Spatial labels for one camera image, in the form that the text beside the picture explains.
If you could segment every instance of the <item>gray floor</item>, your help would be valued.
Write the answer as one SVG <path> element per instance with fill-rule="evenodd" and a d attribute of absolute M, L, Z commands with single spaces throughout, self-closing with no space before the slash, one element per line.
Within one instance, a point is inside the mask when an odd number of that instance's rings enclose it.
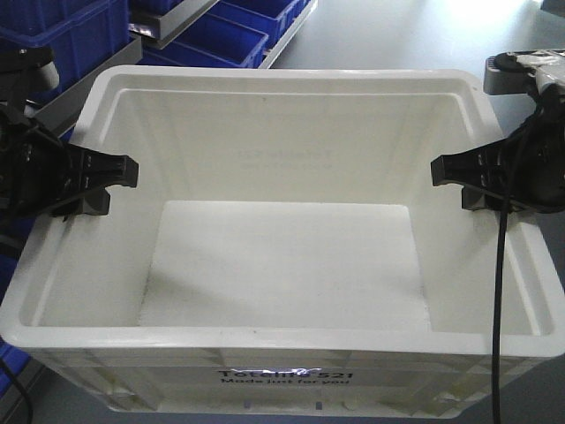
<path fill-rule="evenodd" d="M 483 77 L 487 57 L 508 50 L 565 48 L 565 19 L 533 0 L 320 0 L 276 68 L 455 68 Z M 508 133 L 532 111 L 523 95 L 492 98 Z M 539 218 L 565 281 L 565 215 Z M 565 358 L 549 361 L 502 392 L 505 423 L 565 422 Z M 437 420 L 113 413 L 47 372 L 34 389 L 36 423 L 432 423 Z M 454 424 L 490 422 L 489 399 Z M 21 422 L 21 417 L 13 421 Z"/>

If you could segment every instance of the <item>blue storage bin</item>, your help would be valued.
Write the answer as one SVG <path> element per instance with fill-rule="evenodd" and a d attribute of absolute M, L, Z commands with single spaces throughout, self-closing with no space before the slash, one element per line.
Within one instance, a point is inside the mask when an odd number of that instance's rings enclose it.
<path fill-rule="evenodd" d="M 145 49 L 140 64 L 256 68 L 266 44 L 259 31 L 205 14 L 165 49 Z"/>
<path fill-rule="evenodd" d="M 236 68 L 230 61 L 202 53 L 190 46 L 172 42 L 167 51 L 144 49 L 139 64 L 152 66 L 196 66 L 201 68 Z"/>
<path fill-rule="evenodd" d="M 296 6 L 294 7 L 294 16 L 298 16 L 308 4 L 308 0 L 297 0 Z"/>
<path fill-rule="evenodd" d="M 20 349 L 6 344 L 3 340 L 0 340 L 0 345 L 0 357 L 2 357 L 5 364 L 15 375 L 21 373 L 27 362 L 29 362 L 27 353 L 23 353 Z M 0 397 L 4 395 L 10 386 L 10 379 L 0 370 Z"/>
<path fill-rule="evenodd" d="M 292 25 L 297 0 L 222 0 L 210 13 L 268 35 L 272 48 Z"/>
<path fill-rule="evenodd" d="M 96 0 L 0 0 L 0 27 L 37 35 L 68 19 Z"/>
<path fill-rule="evenodd" d="M 130 0 L 130 5 L 157 15 L 164 15 L 183 0 Z"/>
<path fill-rule="evenodd" d="M 97 0 L 68 19 L 35 34 L 19 34 L 0 26 L 1 49 L 50 46 L 55 51 L 59 86 L 30 95 L 45 103 L 87 75 L 129 41 L 127 0 Z"/>

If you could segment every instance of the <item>shelf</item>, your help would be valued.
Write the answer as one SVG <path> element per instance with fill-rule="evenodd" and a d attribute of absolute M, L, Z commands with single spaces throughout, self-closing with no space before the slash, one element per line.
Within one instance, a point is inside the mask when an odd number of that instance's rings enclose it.
<path fill-rule="evenodd" d="M 86 77 L 37 110 L 34 117 L 54 134 L 58 136 L 64 134 L 77 122 L 96 77 L 102 71 L 112 66 L 137 64 L 141 56 L 141 39 L 137 37 L 110 59 L 106 60 L 106 62 L 91 71 Z"/>
<path fill-rule="evenodd" d="M 163 49 L 219 0 L 184 0 L 165 15 L 132 9 L 130 31 L 142 35 L 143 43 Z"/>
<path fill-rule="evenodd" d="M 306 5 L 306 7 L 294 19 L 292 25 L 289 26 L 289 29 L 286 30 L 286 33 L 284 33 L 281 39 L 267 53 L 267 55 L 263 59 L 263 62 L 259 66 L 259 69 L 268 69 L 273 65 L 275 60 L 283 52 L 284 48 L 287 46 L 290 40 L 292 40 L 292 37 L 296 35 L 298 29 L 300 29 L 300 27 L 304 25 L 306 19 L 317 7 L 318 7 L 318 0 L 311 0 L 310 3 Z"/>

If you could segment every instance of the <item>robotic arm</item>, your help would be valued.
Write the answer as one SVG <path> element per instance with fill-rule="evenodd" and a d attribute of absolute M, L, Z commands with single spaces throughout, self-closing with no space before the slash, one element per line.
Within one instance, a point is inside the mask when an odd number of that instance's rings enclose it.
<path fill-rule="evenodd" d="M 116 184 L 135 187 L 138 164 L 62 142 L 24 114 L 29 91 L 58 84 L 49 48 L 0 54 L 0 211 L 4 220 L 107 215 Z"/>
<path fill-rule="evenodd" d="M 435 159 L 433 185 L 462 185 L 465 209 L 501 210 L 510 170 L 516 166 L 510 187 L 511 211 L 565 210 L 565 50 L 490 57 L 485 91 L 492 95 L 527 93 L 536 102 L 536 111 L 507 139 Z"/>

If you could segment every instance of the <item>plastic storage bin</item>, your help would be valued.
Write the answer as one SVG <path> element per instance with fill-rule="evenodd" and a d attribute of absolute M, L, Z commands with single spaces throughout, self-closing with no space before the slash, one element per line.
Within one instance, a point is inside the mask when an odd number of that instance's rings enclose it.
<path fill-rule="evenodd" d="M 139 186 L 36 221 L 0 334 L 119 410 L 453 417 L 488 392 L 497 219 L 430 161 L 500 137 L 462 72 L 112 68 L 72 142 Z M 565 350 L 532 216 L 507 247 L 503 382 Z"/>
<path fill-rule="evenodd" d="M 308 0 L 297 0 L 296 5 L 294 6 L 294 16 L 298 16 L 308 4 Z"/>
<path fill-rule="evenodd" d="M 295 16 L 297 0 L 222 0 L 210 13 L 268 34 L 267 47 L 283 36 Z"/>
<path fill-rule="evenodd" d="M 130 5 L 143 11 L 164 15 L 183 0 L 130 0 Z"/>
<path fill-rule="evenodd" d="M 96 0 L 3 0 L 0 30 L 17 35 L 37 35 L 66 21 Z"/>
<path fill-rule="evenodd" d="M 266 43 L 259 31 L 206 14 L 165 49 L 146 48 L 140 64 L 257 68 Z"/>
<path fill-rule="evenodd" d="M 22 352 L 15 347 L 12 347 L 6 343 L 4 343 L 0 339 L 0 358 L 4 361 L 4 363 L 10 368 L 10 370 L 15 374 L 18 375 L 24 369 L 26 364 L 29 362 L 29 355 Z M 10 388 L 11 380 L 8 376 L 0 370 L 0 398 L 4 395 L 4 393 Z"/>
<path fill-rule="evenodd" d="M 53 2 L 35 3 L 44 4 L 45 11 L 51 10 L 48 3 L 53 6 Z M 56 5 L 65 10 L 64 7 L 67 6 L 62 4 L 70 3 L 73 2 L 56 2 Z M 37 102 L 48 102 L 61 94 L 105 59 L 117 53 L 129 41 L 127 0 L 83 1 L 82 4 L 87 5 L 73 14 L 67 14 L 64 20 L 39 33 L 19 33 L 17 30 L 0 26 L 0 37 L 12 43 L 11 48 L 49 45 L 55 51 L 59 86 L 48 92 L 33 94 L 31 97 Z"/>

